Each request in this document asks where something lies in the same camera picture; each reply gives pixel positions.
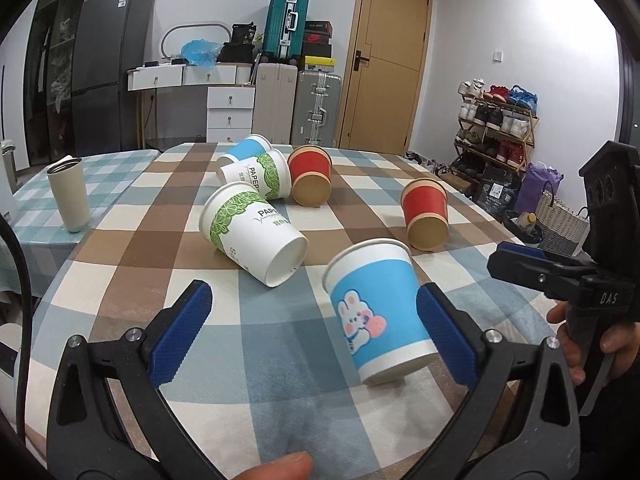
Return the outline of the right hand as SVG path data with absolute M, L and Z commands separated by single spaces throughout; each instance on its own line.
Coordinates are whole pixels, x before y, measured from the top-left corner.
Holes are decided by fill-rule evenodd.
M 579 386 L 585 379 L 586 373 L 582 362 L 582 350 L 578 344 L 570 339 L 566 324 L 566 311 L 570 304 L 567 301 L 558 301 L 547 313 L 547 321 L 550 324 L 559 324 L 556 336 L 562 344 L 563 353 L 570 367 L 570 377 L 575 386 Z M 608 374 L 608 379 L 616 379 L 626 373 L 637 359 L 639 352 L 639 323 L 619 322 L 610 327 L 602 336 L 600 349 L 604 354 L 612 354 L 614 362 Z

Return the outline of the left hand thumb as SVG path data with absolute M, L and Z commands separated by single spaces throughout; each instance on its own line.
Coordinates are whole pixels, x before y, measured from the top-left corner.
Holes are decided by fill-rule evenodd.
M 312 466 L 314 461 L 307 452 L 296 452 L 247 469 L 234 480 L 307 480 Z

